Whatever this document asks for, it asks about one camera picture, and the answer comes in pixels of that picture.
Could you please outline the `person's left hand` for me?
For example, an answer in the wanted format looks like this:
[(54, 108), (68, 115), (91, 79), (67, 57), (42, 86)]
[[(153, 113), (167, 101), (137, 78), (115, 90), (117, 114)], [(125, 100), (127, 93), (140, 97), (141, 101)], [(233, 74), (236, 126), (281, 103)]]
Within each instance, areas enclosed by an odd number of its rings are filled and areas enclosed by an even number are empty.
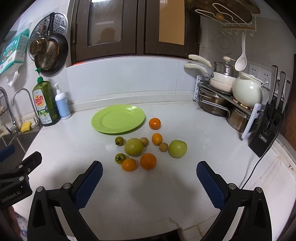
[(9, 215), (9, 219), (10, 219), (11, 229), (14, 231), (16, 236), (18, 238), (20, 238), (21, 237), (21, 230), (20, 230), (20, 227), (18, 225), (18, 220), (16, 218), (14, 208), (12, 206), (10, 206), (8, 208), (8, 215)]

